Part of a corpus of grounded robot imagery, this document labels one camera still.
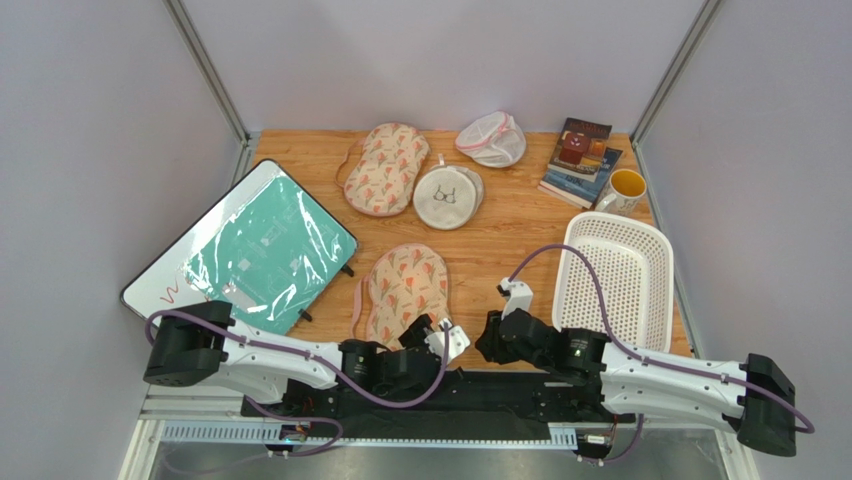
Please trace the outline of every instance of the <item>book stack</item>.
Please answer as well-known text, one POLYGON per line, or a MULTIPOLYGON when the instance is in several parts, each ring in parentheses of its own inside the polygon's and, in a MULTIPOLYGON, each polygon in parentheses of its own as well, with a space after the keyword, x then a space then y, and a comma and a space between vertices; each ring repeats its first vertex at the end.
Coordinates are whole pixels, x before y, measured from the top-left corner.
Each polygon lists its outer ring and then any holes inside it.
POLYGON ((580 208, 591 208, 606 186, 621 150, 609 148, 610 125, 565 120, 538 189, 580 208))

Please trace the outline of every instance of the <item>yellow mug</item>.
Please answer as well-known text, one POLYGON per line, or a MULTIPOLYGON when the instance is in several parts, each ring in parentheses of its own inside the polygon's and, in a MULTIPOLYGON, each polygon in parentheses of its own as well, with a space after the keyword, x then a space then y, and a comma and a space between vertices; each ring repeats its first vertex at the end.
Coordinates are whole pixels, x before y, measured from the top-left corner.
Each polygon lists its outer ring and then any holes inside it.
POLYGON ((647 190, 648 187, 642 175, 633 170, 616 170, 612 172, 606 188, 598 197, 595 211, 626 217, 636 208, 647 190))

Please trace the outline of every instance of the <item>gray wall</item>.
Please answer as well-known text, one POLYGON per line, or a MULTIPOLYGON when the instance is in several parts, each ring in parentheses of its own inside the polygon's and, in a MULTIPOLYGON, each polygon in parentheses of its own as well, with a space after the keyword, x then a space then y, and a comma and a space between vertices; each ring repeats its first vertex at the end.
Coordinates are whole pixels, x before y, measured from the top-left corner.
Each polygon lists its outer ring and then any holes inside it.
POLYGON ((236 143, 164 6, 0 6, 3 478, 115 478, 146 385, 119 290, 224 192, 236 143))
POLYGON ((816 423, 766 479, 849 476, 850 19, 727 1, 643 148, 704 353, 771 356, 816 423))
POLYGON ((628 131, 701 3, 186 1, 252 130, 456 129, 502 108, 528 131, 628 131))

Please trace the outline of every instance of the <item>pink zipper trim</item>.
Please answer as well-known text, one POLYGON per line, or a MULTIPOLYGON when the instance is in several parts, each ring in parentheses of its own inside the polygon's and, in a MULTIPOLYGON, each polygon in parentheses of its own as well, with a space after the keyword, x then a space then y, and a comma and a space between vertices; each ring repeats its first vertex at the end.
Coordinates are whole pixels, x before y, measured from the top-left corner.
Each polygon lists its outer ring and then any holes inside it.
POLYGON ((355 301, 352 305, 352 318, 349 321, 349 338, 357 338, 355 337, 355 326, 358 325, 358 320, 361 319, 361 311, 363 310, 361 306, 363 297, 361 293, 361 286, 365 283, 367 283, 366 276, 359 278, 358 283, 355 284, 355 301))
POLYGON ((509 124, 509 114, 506 113, 506 112, 500 112, 500 113, 503 114, 503 123, 501 123, 500 126, 497 127, 497 130, 495 130, 494 133, 492 133, 491 135, 489 135, 488 137, 483 139, 481 142, 474 143, 473 145, 461 146, 461 145, 458 144, 458 138, 456 138, 456 142, 455 142, 456 148, 458 148, 459 150, 470 150, 472 148, 480 148, 480 147, 487 145, 488 142, 490 142, 491 139, 494 138, 495 135, 503 133, 503 131, 506 129, 506 125, 509 124))

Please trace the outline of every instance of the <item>white laundry bag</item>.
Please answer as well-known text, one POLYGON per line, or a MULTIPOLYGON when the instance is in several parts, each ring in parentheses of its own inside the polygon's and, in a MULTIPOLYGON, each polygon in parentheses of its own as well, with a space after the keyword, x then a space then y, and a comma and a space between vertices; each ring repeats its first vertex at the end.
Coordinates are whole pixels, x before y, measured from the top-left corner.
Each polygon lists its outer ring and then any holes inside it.
POLYGON ((485 196, 482 177, 464 167, 432 167, 414 188, 414 210, 426 225, 438 230, 455 230, 470 220, 485 196))
POLYGON ((494 112, 470 124, 456 137, 456 148, 486 167, 514 165, 527 149, 527 140, 506 112, 494 112))

